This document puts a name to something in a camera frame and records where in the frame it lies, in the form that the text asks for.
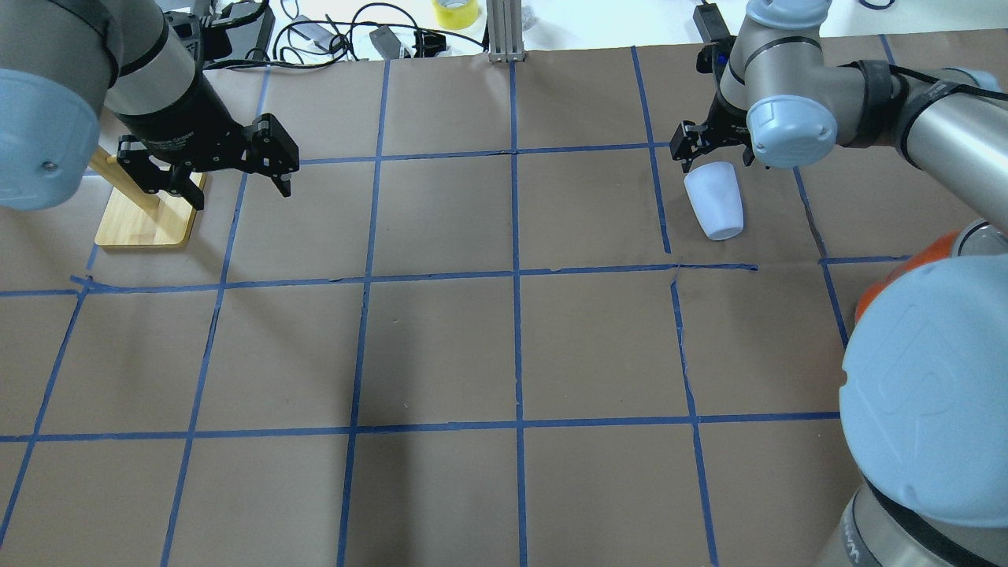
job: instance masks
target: wooden base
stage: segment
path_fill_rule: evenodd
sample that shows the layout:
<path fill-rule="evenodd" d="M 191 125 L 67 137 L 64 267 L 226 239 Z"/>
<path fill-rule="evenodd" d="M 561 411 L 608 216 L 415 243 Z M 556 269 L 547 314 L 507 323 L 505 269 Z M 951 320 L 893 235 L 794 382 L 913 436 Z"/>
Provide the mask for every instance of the wooden base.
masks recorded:
<path fill-rule="evenodd" d="M 201 190 L 205 174 L 193 174 Z M 196 210 L 182 198 L 159 193 L 151 206 L 140 207 L 117 187 L 109 198 L 95 244 L 103 248 L 178 248 L 188 241 Z"/>

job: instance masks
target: yellow tape roll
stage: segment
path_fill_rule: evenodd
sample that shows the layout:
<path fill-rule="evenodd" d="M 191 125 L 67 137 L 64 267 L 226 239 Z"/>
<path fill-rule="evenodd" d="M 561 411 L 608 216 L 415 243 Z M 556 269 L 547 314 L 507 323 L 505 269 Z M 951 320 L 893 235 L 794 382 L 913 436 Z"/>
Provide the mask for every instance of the yellow tape roll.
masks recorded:
<path fill-rule="evenodd" d="M 437 25 L 445 29 L 464 29 L 480 15 L 476 0 L 430 0 L 434 6 Z"/>

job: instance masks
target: white cup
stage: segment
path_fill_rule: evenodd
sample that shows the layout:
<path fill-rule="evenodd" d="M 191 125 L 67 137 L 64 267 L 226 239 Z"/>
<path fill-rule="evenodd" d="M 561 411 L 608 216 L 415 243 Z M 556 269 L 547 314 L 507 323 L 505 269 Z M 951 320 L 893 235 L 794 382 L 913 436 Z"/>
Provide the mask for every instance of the white cup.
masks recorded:
<path fill-rule="evenodd" d="M 686 195 L 704 233 L 727 240 L 742 232 L 742 194 L 735 166 L 728 161 L 701 165 L 686 175 Z"/>

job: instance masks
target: wooden rod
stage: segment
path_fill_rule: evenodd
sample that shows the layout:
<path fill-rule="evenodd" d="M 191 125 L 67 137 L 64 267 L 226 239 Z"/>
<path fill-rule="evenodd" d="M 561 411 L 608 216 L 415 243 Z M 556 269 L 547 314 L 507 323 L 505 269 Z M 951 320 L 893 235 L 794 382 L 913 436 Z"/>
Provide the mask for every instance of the wooden rod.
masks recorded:
<path fill-rule="evenodd" d="M 144 211 L 156 211 L 161 200 L 156 195 L 147 195 L 136 185 L 133 178 L 116 161 L 115 156 L 109 154 L 104 147 L 98 146 L 91 156 L 91 168 L 98 172 L 98 175 L 105 178 L 105 181 L 112 184 L 119 193 L 122 193 L 134 205 Z"/>

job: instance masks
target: wooden stand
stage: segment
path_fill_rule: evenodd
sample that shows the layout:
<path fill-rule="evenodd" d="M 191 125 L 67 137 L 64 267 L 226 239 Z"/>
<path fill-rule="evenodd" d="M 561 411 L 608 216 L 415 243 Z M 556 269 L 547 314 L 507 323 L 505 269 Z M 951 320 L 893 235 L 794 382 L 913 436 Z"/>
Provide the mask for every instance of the wooden stand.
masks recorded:
<path fill-rule="evenodd" d="M 103 248 L 128 249 L 185 245 L 196 220 L 196 210 L 184 199 L 163 193 L 147 195 L 102 147 L 91 156 L 91 168 L 115 188 L 98 226 L 95 244 Z M 192 179 L 202 190 L 206 175 L 193 174 Z"/>

